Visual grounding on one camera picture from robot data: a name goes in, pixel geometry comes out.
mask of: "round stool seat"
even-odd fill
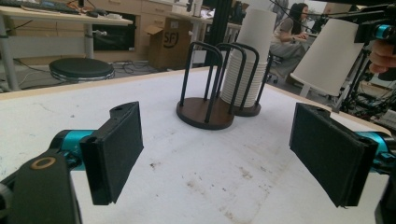
[[[114,68],[108,63],[89,58],[64,58],[49,64],[53,77],[71,82],[110,79]]]

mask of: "long dark hair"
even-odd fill
[[[303,14],[303,9],[308,7],[305,3],[294,3],[291,6],[289,17],[293,19],[293,28],[291,29],[292,35],[298,35],[301,32],[301,14]]]

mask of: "cardboard box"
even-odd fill
[[[186,66],[192,30],[189,21],[166,18],[164,28],[150,25],[148,64],[157,69],[183,69]]]

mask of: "floor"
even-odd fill
[[[63,82],[51,76],[49,68],[46,65],[41,66],[29,66],[23,63],[15,62],[18,81],[22,90],[31,90],[37,88],[47,88],[59,85],[67,85],[69,83]],[[158,73],[160,71],[150,67],[148,62],[124,62],[124,63],[113,63],[115,68],[115,77],[130,77],[130,76],[143,76],[152,73]],[[285,82],[285,79],[279,78],[277,83],[274,82],[272,77],[268,82],[269,85],[275,86],[285,91],[289,91],[294,94],[300,94],[301,87],[291,85]],[[0,93],[7,92],[6,75],[4,67],[0,61]],[[328,99],[324,94],[320,94],[316,91],[309,92],[308,99],[318,102],[323,105],[333,105],[334,102]]]

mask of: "brass ring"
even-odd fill
[[[53,157],[44,157],[39,160],[36,160],[32,163],[30,168],[34,170],[41,170],[41,169],[46,169],[47,167],[50,167],[53,163],[56,162],[56,159]]]

